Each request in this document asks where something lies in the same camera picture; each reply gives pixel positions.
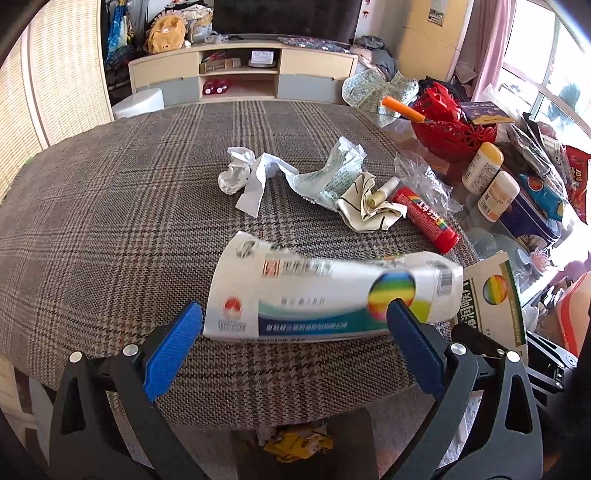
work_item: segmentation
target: plaid tablecloth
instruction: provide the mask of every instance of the plaid tablecloth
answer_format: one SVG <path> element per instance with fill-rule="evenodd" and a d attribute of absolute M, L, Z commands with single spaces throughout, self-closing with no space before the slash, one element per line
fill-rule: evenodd
<path fill-rule="evenodd" d="M 217 259 L 236 231 L 303 255 L 371 259 L 433 250 L 407 221 L 359 234 L 271 179 L 259 218 L 217 186 L 227 147 L 317 170 L 344 135 L 392 176 L 392 141 L 355 110 L 307 102 L 189 105 L 122 119 L 36 156 L 0 205 L 0 353 L 57 388 L 73 350 L 113 354 L 205 306 Z M 449 258 L 476 255 L 464 234 Z M 200 338 L 157 403 L 172 424 L 295 423 L 362 406 L 413 378 L 388 335 L 308 344 Z"/>

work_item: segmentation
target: red snack package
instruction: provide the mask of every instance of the red snack package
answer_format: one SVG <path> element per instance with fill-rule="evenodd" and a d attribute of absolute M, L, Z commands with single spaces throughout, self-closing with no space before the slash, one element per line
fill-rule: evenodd
<path fill-rule="evenodd" d="M 433 82 L 433 86 L 425 90 L 429 100 L 425 116 L 429 120 L 441 120 L 444 122 L 456 122 L 462 116 L 462 111 L 449 94 L 447 89 L 440 83 Z"/>
<path fill-rule="evenodd" d="M 586 196 L 591 155 L 567 145 L 566 156 L 569 158 L 570 169 L 575 181 L 573 188 L 569 189 L 569 201 L 579 218 L 587 223 Z"/>

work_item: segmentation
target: tv stand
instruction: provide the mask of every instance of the tv stand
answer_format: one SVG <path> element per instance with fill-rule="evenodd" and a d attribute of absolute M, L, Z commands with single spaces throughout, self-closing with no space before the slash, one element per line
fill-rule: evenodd
<path fill-rule="evenodd" d="M 202 60 L 218 50 L 225 50 L 228 57 L 241 58 L 241 66 L 199 73 Z M 248 58 L 252 50 L 272 50 L 276 66 L 264 69 L 249 67 Z M 166 107 L 233 100 L 343 103 L 343 81 L 355 74 L 356 66 L 357 55 L 290 47 L 275 40 L 245 39 L 191 46 L 133 60 L 129 62 L 129 76 L 134 93 L 160 88 Z M 216 78 L 230 80 L 228 91 L 221 95 L 204 95 L 205 83 Z"/>

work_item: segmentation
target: red glue stick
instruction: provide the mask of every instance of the red glue stick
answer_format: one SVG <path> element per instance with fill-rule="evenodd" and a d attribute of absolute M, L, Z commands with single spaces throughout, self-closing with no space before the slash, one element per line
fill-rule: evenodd
<path fill-rule="evenodd" d="M 394 193 L 392 202 L 408 207 L 408 216 L 412 222 L 442 254 L 448 253 L 460 239 L 456 231 L 408 187 L 402 187 Z"/>

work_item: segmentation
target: white stool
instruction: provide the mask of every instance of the white stool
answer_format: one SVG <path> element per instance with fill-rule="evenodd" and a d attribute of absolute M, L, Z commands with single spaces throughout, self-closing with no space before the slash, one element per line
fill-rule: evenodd
<path fill-rule="evenodd" d="M 124 98 L 113 106 L 113 117 L 129 118 L 142 113 L 164 110 L 164 97 L 159 88 L 149 88 Z"/>

